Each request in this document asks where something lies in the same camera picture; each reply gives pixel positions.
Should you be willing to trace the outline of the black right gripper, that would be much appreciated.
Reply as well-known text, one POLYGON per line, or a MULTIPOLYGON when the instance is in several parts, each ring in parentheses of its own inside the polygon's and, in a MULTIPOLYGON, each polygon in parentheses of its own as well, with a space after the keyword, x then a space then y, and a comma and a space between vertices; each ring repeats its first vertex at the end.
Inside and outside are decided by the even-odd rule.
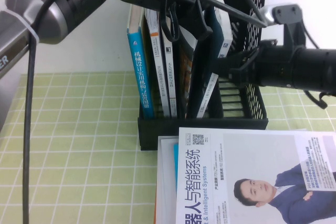
POLYGON ((262 40, 256 48, 230 54, 225 58, 218 58, 213 65, 213 73, 219 77, 229 78, 237 87, 248 84, 264 87, 260 79, 257 60, 261 58, 266 48, 266 41, 262 40))

